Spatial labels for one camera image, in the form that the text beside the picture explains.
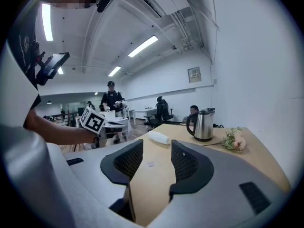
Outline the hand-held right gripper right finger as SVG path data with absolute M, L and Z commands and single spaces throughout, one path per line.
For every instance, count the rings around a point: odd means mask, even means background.
M 188 148 L 177 140 L 171 142 L 171 162 L 175 170 L 176 183 L 170 186 L 170 200 L 174 195 L 198 192 L 209 183 L 214 174 L 214 165 L 206 155 Z

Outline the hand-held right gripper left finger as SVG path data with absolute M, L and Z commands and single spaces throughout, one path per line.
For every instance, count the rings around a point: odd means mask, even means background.
M 143 161 L 143 140 L 139 139 L 105 156 L 100 163 L 102 173 L 114 184 L 125 186 L 123 198 L 115 201 L 110 210 L 135 222 L 130 181 Z

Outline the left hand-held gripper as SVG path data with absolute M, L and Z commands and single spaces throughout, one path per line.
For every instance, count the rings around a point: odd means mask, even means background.
M 107 121 L 104 116 L 99 114 L 94 109 L 87 106 L 81 115 L 79 122 L 81 126 L 89 130 L 96 135 L 94 148 L 105 147 L 107 142 L 107 137 L 105 133 L 105 128 L 123 128 L 126 127 L 125 124 L 119 122 Z

